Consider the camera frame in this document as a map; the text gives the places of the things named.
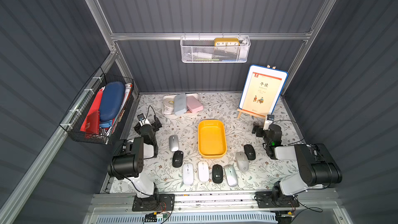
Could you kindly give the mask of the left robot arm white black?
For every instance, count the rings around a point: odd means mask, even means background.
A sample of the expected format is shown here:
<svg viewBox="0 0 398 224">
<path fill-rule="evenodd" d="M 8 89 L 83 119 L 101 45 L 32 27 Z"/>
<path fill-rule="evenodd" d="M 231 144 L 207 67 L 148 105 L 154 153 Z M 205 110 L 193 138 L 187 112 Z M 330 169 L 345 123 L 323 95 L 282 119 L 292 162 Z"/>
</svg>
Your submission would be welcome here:
<svg viewBox="0 0 398 224">
<path fill-rule="evenodd" d="M 172 213 L 175 206 L 174 194 L 161 194 L 156 184 L 143 172 L 145 150 L 151 151 L 151 157 L 158 154 L 155 132 L 162 126 L 154 117 L 154 123 L 139 124 L 140 136 L 132 140 L 123 140 L 120 152 L 113 155 L 107 168 L 108 175 L 117 180 L 131 183 L 136 195 L 133 200 L 134 212 Z"/>
</svg>

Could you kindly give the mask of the light grey mouse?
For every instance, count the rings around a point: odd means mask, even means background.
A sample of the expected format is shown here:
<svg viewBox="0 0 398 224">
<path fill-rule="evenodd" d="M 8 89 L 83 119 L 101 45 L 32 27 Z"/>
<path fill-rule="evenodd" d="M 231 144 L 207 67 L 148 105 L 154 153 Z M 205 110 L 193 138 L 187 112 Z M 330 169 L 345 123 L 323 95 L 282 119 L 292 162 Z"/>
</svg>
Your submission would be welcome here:
<svg viewBox="0 0 398 224">
<path fill-rule="evenodd" d="M 249 160 L 244 152 L 237 152 L 235 154 L 236 164 L 240 171 L 247 172 L 249 170 Z"/>
</svg>

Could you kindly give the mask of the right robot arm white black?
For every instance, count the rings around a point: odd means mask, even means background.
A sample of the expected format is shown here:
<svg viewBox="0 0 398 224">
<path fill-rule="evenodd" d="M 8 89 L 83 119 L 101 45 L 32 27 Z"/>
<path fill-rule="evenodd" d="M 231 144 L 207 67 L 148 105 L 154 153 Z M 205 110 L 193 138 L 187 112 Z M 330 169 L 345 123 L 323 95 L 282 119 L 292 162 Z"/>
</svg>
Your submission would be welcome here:
<svg viewBox="0 0 398 224">
<path fill-rule="evenodd" d="M 256 192 L 259 208 L 299 207 L 298 194 L 324 190 L 341 183 L 343 173 L 324 144 L 282 145 L 282 128 L 271 123 L 268 128 L 254 124 L 252 133 L 262 138 L 263 148 L 272 160 L 296 161 L 298 172 L 277 181 L 270 192 Z"/>
</svg>

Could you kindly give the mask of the black mouse front row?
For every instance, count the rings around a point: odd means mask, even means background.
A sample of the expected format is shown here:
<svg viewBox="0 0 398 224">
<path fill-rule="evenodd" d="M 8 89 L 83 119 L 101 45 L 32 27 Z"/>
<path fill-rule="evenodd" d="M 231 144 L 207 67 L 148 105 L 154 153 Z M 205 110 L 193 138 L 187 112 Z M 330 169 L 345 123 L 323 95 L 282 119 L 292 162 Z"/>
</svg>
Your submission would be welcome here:
<svg viewBox="0 0 398 224">
<path fill-rule="evenodd" d="M 219 164 L 215 164 L 212 167 L 212 181 L 216 184 L 223 182 L 223 168 Z"/>
</svg>

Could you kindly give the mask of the silver white mouse front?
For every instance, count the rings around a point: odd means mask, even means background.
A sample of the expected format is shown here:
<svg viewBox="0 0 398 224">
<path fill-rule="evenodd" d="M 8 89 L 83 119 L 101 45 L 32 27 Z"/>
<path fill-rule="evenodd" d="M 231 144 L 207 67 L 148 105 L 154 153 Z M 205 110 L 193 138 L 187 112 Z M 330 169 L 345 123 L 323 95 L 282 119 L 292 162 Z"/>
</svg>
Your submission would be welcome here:
<svg viewBox="0 0 398 224">
<path fill-rule="evenodd" d="M 227 183 L 230 187 L 235 187 L 238 185 L 238 179 L 236 175 L 236 171 L 234 169 L 234 166 L 231 164 L 228 164 L 224 167 Z"/>
</svg>

